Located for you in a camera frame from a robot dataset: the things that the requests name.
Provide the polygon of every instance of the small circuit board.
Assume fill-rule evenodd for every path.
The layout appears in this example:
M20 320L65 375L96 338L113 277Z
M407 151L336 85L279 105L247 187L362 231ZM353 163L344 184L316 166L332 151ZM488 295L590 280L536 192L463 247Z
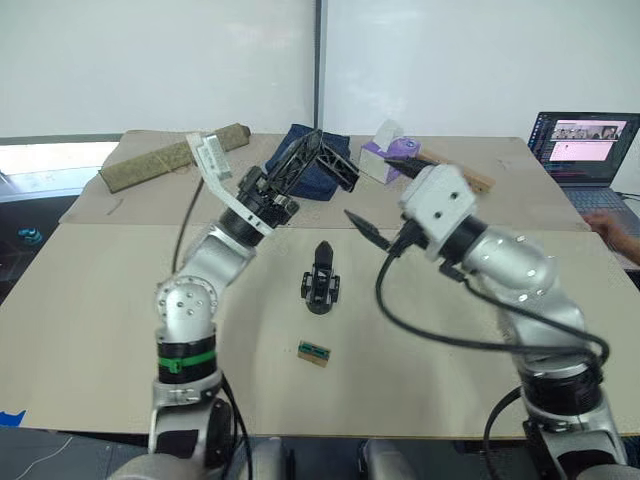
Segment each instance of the small circuit board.
M329 361L329 355L331 355L331 350L328 348L300 340L298 357L303 360L314 363L320 367L326 367Z

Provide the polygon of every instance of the laptop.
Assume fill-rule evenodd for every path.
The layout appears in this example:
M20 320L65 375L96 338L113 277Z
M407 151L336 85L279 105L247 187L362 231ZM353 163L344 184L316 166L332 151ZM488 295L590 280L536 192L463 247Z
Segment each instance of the laptop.
M637 113L540 112L528 145L580 214L607 211L640 237L640 220L609 188L639 126Z

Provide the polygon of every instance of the wire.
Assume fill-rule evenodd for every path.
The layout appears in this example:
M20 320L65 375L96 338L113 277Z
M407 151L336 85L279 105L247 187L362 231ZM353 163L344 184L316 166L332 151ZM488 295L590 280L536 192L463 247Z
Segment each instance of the wire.
M176 246L173 250L173 260L171 261L171 274L175 274L178 270L178 254L180 253L180 246L182 245L182 237L184 237L184 231L187 228L187 224L189 223L189 218L191 217L191 212L193 212L193 207L196 205L196 201L200 196L200 192L202 191L202 187L204 186L204 180L200 178L198 182L198 187L196 191L193 193L193 197L191 198L191 202L187 207L187 213L182 219L182 225L180 226L180 233L178 233L178 238L176 239Z
M597 335L593 335L591 333L578 330L577 328L573 328L568 325L564 325L562 323L556 322L555 320L551 320L550 318L544 317L530 310L516 307L515 305L510 305L508 303L503 303L500 300L496 300L495 298L489 297L488 295L485 295L484 293L473 288L469 280L466 278L464 279L463 283L469 293L471 293L472 295L479 298L480 300L483 300L495 307L501 308L503 310L508 310L513 313L517 313L518 315L522 315L524 317L528 317L533 320L537 320L538 322L544 323L545 325L548 325L553 328L557 328L558 330L561 330L565 333L569 333L582 340L586 340L587 342L597 343L600 346L600 350L601 350L601 353L600 353L601 365L604 365L604 363L609 358L611 349L609 348L609 344L605 339L598 337Z
M247 427L244 424L242 415L240 414L240 409L238 408L236 399L233 396L231 385L229 384L229 381L227 380L227 377L224 374L222 375L222 391L227 395L227 398L231 403L231 408L233 409L233 415L238 418L238 423L240 424L240 430L242 432L241 443L244 442L244 450L247 455L247 467L249 470L248 478L249 480L253 480L253 459L251 457L251 444L249 443L249 434L247 433Z
M518 398L520 398L520 387L516 387L507 393L502 399L493 407L491 413L489 414L489 418L487 418L487 423L484 426L484 435L482 436L482 449L484 450L484 461L487 464L487 470L489 470L489 476L493 480L500 480L500 475L498 474L498 469L496 468L495 463L493 463L493 459L491 458L491 427L493 423L498 418L498 415L502 413L502 411L515 402Z
M40 462L44 462L45 460L49 460L50 458L55 457L56 455L58 455L59 453L61 453L65 448L67 448L67 445L69 445L71 443L71 440L73 440L73 437L69 437L69 439L64 443L64 445L62 445L62 447L60 447L58 450L56 450L54 453L52 453L51 455L47 455L46 457L42 457L39 458L38 460L36 460L35 462L33 462L31 465L29 465L27 467L27 469L22 472L21 475L17 476L16 478L14 478L14 480L20 480L21 478L24 478L24 476L29 473L29 471L35 467L38 463Z
M233 463L233 459L236 456L236 453L238 452L238 449L240 448L240 445L242 444L242 439L240 439L240 442L238 443L238 416L235 414L235 411L233 412L233 440L231 442L231 456L229 457L229 461L227 462L227 464L224 466L224 469L222 470L222 480L225 480L227 478L227 475L229 475L229 470L231 469L231 464Z
M470 348L474 350L508 352L515 355L582 355L588 357L594 367L599 367L600 362L598 360L598 357L588 348L511 345L506 343L481 342L464 338L448 337L439 333L421 330L417 327L414 327L413 325L404 322L387 308L384 300L382 299L382 283L384 281L384 277L387 274L387 271L389 270L389 267L391 266L391 263L395 258L396 257L394 255L387 256L387 259L384 261L382 267L380 268L378 278L376 279L376 301L378 303L378 307L380 307L380 310L382 310L382 313L391 321L391 323L402 328L403 330L426 340L432 340L454 347Z

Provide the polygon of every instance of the table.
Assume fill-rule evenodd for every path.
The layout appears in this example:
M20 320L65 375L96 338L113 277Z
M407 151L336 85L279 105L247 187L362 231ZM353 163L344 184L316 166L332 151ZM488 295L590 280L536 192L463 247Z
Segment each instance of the table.
M248 146L228 153L235 184L252 165L268 160L283 135L251 136ZM163 132L127 133L105 165L181 141L184 134ZM357 163L360 146L370 137L351 137L352 158ZM496 185L478 198L478 215L494 225L543 230L586 231L587 225L558 185L534 159L519 138L417 137L427 149L489 175ZM110 194L100 177L91 180L62 223L127 225L179 225L196 188L196 168L183 169ZM300 211L290 226L304 228L351 228L343 213L352 208L380 228L402 224L398 199L409 179L398 178L387 186L362 175L353 193L338 189L330 202L300 200ZM204 224L223 211L220 201L203 191L191 217Z
M143 153L153 137L159 138L141 132L127 143L125 136L121 146L131 148L130 154ZM167 142L179 139L169 137ZM353 143L364 140L356 137ZM524 233L558 256L563 284L584 309L589 330L612 345L605 387L618 427L622 433L640 432L640 381L629 375L637 337L629 332L636 328L640 296L611 253L584 231L522 141L426 140L437 153L496 178L494 190L479 201L482 218L513 220L519 230L530 223ZM277 142L277 136L254 135L245 153L231 152L232 165L268 158ZM27 427L148 431L153 331L159 325L154 289L169 274L184 214L184 205L175 205L186 205L184 192L195 186L195 178L187 171L139 185L117 194L115 209L106 203L113 199L100 191L101 180L92 181L0 307L0 362L13 366L0 371L0 408L27 409ZM389 324L378 311L373 285L383 253L345 228L350 225L341 209L363 214L388 228L383 233L391 237L398 211L386 205L395 203L402 181L390 187L363 177L354 193L338 192L335 202L303 202L302 209L313 213L294 217L289 228L266 238L225 292L216 317L220 365L253 434L477 438L493 404L517 384L505 355L427 343ZM529 200L507 202L514 188ZM194 223L218 211L205 195ZM198 230L190 227L185 245ZM333 246L342 282L339 303L318 317L299 298L299 286L321 240ZM247 294L255 291L261 294ZM392 267L385 296L398 314L424 328L498 339L495 311L438 274L418 250ZM302 339L332 350L326 369L297 358ZM523 418L520 406L509 409L495 434L522 436Z

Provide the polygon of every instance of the purple tissue box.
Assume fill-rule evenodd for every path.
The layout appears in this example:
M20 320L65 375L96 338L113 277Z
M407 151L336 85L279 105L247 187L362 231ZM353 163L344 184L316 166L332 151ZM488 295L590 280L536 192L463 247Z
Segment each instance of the purple tissue box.
M371 178L381 182L389 183L400 175L395 168L387 165L384 160L389 157L413 157L420 151L420 142L409 137L399 137L394 139L387 151L382 150L373 141L365 143L360 150L360 171L366 173Z

